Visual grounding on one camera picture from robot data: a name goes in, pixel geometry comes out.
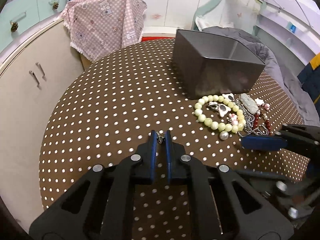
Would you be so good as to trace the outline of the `small silver clasp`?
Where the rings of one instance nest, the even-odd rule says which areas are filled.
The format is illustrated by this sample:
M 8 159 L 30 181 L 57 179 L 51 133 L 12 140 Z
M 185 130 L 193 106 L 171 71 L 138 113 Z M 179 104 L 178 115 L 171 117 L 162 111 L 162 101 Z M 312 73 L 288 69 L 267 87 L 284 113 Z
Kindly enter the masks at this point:
M 163 144 L 165 142 L 165 135 L 161 134 L 159 132 L 156 132 L 157 135 L 157 141 L 159 144 Z

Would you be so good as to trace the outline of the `pink white charm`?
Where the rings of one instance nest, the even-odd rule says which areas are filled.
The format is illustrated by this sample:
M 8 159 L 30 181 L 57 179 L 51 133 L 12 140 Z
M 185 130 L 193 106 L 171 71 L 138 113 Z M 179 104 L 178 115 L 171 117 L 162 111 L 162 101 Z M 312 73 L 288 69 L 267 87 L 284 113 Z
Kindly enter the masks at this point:
M 231 125 L 238 125 L 238 116 L 234 113 L 229 113 L 228 115 L 228 121 L 231 123 Z

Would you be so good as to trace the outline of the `grey jade pendant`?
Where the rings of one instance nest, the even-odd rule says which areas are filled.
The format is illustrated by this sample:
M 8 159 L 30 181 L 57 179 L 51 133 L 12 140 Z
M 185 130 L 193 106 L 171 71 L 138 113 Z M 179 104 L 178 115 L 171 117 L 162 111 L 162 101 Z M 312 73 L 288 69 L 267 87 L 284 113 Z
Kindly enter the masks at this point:
M 247 94 L 242 93 L 239 95 L 239 100 L 243 104 L 243 106 L 248 110 L 249 113 L 255 114 L 259 111 L 259 107 L 256 102 Z

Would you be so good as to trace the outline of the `brown polka dot tablecloth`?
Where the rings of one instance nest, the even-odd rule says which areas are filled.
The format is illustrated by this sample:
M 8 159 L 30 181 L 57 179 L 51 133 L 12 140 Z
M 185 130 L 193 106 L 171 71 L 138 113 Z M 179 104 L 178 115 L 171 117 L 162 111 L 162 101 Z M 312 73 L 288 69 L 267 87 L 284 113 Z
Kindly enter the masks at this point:
M 249 92 L 270 110 L 233 127 L 207 106 L 199 122 L 171 66 L 172 39 L 143 42 L 92 64 L 64 91 L 41 146 L 44 213 L 33 239 L 288 239 L 296 226 L 267 199 L 273 185 L 304 178 L 309 160 L 290 150 L 243 148 L 248 128 L 302 124 L 266 73 Z

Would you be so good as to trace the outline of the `grey duvet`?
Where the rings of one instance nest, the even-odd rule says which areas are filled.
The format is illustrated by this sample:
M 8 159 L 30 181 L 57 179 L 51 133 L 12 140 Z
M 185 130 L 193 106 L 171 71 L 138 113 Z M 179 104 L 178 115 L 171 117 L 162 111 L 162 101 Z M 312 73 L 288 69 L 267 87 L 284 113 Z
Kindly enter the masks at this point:
M 259 38 L 248 32 L 236 28 L 208 27 L 203 29 L 206 33 L 212 33 L 225 37 L 234 38 L 244 44 L 249 50 L 255 53 L 265 63 L 264 71 L 271 76 L 287 96 L 291 99 L 304 124 L 319 126 L 319 114 L 309 94 L 302 90 L 298 79 L 291 73 L 289 68 L 281 59 L 276 58 L 268 46 L 264 45 Z

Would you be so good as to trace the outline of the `dark grey metal box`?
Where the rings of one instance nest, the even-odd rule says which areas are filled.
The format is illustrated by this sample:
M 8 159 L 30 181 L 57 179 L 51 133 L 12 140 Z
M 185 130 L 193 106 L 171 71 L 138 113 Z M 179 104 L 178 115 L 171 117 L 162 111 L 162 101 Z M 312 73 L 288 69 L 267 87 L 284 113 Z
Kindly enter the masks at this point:
M 251 90 L 263 60 L 234 38 L 178 29 L 171 58 L 190 99 Z

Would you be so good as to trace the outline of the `navy yellow jacket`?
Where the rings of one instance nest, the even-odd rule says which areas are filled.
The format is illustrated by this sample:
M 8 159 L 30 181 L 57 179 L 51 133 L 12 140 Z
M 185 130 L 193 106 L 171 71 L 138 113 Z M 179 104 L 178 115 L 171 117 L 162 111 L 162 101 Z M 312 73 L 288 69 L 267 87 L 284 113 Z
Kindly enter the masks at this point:
M 312 101 L 317 101 L 319 98 L 319 58 L 318 53 L 298 75 L 302 89 L 309 94 Z

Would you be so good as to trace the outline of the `red storage box white lid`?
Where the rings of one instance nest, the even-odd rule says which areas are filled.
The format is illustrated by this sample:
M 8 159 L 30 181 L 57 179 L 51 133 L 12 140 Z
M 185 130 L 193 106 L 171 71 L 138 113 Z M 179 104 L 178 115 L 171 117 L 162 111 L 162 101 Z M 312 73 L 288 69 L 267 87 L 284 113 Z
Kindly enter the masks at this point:
M 174 38 L 177 27 L 144 27 L 142 31 L 142 42 Z

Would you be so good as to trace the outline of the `pink checked cover cloth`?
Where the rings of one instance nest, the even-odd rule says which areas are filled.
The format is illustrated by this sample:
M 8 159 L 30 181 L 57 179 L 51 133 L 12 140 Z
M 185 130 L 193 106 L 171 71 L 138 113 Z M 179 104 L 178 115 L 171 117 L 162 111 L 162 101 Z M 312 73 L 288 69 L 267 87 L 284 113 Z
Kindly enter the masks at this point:
M 70 46 L 95 62 L 141 41 L 146 9 L 143 0 L 71 0 L 60 18 Z

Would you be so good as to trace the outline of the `teal drawer unit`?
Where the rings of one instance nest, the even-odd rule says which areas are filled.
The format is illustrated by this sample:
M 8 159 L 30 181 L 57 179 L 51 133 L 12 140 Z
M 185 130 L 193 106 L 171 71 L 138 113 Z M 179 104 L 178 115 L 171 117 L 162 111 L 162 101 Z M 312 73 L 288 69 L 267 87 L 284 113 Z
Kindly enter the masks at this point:
M 66 0 L 13 0 L 1 11 L 1 50 L 39 22 L 58 14 Z

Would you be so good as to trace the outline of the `teal bunk bed frame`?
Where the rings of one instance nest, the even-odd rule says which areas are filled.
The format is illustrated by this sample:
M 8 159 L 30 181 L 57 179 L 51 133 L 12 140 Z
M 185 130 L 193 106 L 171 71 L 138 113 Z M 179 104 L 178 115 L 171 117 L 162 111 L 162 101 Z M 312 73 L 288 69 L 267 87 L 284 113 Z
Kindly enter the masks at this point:
M 200 0 L 193 29 L 242 29 L 300 64 L 319 53 L 319 9 L 313 0 Z

